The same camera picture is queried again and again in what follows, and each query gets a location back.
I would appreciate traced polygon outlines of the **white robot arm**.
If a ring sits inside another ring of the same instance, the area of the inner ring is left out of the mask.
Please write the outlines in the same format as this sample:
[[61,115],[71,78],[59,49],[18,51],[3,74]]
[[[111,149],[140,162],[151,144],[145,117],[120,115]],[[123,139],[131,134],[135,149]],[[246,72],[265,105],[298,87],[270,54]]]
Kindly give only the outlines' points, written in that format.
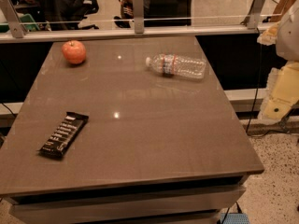
[[281,121],[299,101],[299,0],[279,22],[259,35],[257,42],[274,45],[277,56],[287,61],[280,69],[271,69],[258,114],[263,124],[274,124]]

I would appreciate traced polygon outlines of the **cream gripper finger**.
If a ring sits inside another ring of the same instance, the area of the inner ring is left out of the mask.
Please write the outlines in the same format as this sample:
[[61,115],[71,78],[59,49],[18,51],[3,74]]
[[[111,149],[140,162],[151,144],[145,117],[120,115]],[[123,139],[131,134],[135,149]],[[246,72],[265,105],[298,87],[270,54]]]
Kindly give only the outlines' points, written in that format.
[[258,119],[281,121],[298,101],[299,62],[288,61],[280,69],[271,69]]
[[257,42],[266,46],[275,45],[278,36],[278,26],[279,23],[277,22],[271,27],[267,28],[262,34],[259,35]]

